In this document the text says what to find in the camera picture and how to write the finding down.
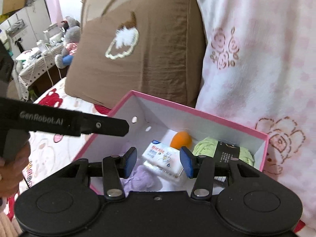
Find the pink fuzzy sleeve forearm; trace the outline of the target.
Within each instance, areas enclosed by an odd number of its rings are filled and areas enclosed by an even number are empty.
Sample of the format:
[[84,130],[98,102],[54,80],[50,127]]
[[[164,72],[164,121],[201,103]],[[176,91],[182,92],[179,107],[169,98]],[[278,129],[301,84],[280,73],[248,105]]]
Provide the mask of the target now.
[[22,232],[19,225],[15,222],[12,223],[9,217],[4,213],[7,206],[7,201],[3,198],[1,205],[1,237],[17,237]]

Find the person left hand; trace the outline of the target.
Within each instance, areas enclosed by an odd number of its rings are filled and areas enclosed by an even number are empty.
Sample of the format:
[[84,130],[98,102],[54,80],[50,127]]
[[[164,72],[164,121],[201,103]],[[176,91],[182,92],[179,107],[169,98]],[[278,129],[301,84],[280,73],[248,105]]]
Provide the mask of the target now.
[[14,161],[6,162],[1,158],[1,198],[9,198],[18,192],[19,183],[24,179],[23,169],[29,163],[30,154],[31,147],[27,142]]

